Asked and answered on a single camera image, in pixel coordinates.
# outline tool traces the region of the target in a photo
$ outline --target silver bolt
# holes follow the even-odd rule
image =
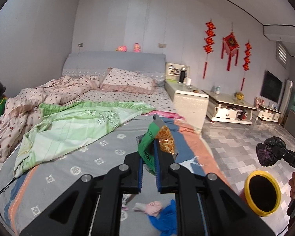
[[[214,173],[209,173],[208,174],[208,179],[211,181],[215,181],[217,179],[217,175]]]
[[[178,163],[172,163],[170,167],[172,170],[178,170],[180,168],[180,165]]]
[[[81,177],[81,180],[86,183],[86,182],[89,182],[90,180],[92,179],[92,176],[89,175],[89,174],[85,174]]]
[[[129,166],[128,166],[127,164],[121,164],[121,165],[119,166],[119,169],[120,169],[121,171],[126,171],[126,170],[129,169]]]

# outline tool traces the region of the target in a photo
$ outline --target chinese knot decoration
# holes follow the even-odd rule
[[[250,44],[249,41],[245,44],[245,46],[246,46],[246,51],[245,51],[246,57],[244,58],[245,63],[243,65],[243,68],[244,68],[245,72],[244,72],[244,77],[242,78],[242,86],[240,88],[240,91],[242,91],[242,89],[244,87],[245,73],[246,73],[247,70],[249,70],[249,65],[248,64],[250,63],[249,57],[251,55],[250,50],[252,49],[251,44]]]
[[[231,33],[228,36],[223,38],[221,59],[224,58],[224,51],[228,54],[227,71],[229,71],[232,56],[236,55],[235,66],[237,66],[238,53],[239,53],[239,45],[235,39],[235,36],[233,33],[233,27],[232,27]]]
[[[208,27],[208,30],[206,30],[206,34],[208,35],[207,38],[205,38],[205,42],[206,42],[206,46],[203,46],[203,48],[205,49],[205,52],[207,53],[207,56],[206,56],[206,61],[205,61],[205,68],[204,68],[204,71],[203,71],[203,79],[205,78],[205,74],[206,74],[206,69],[207,69],[207,66],[208,66],[208,54],[213,52],[213,49],[212,49],[212,45],[214,44],[214,41],[213,41],[213,36],[215,36],[214,34],[214,29],[216,29],[215,25],[212,23],[212,20],[210,20],[210,22],[206,23],[207,27]]]

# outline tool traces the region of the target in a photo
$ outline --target human hand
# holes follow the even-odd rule
[[[295,199],[295,171],[292,173],[292,178],[289,180],[289,185],[292,188],[289,193],[289,196],[292,199]]]

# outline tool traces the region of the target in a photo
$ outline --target gray headboard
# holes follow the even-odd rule
[[[136,52],[80,52],[69,54],[62,75],[104,75],[108,67],[134,71],[164,80],[166,56]]]

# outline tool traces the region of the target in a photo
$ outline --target black thermos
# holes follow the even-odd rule
[[[186,68],[182,67],[180,69],[179,82],[184,83],[185,77],[186,77]]]

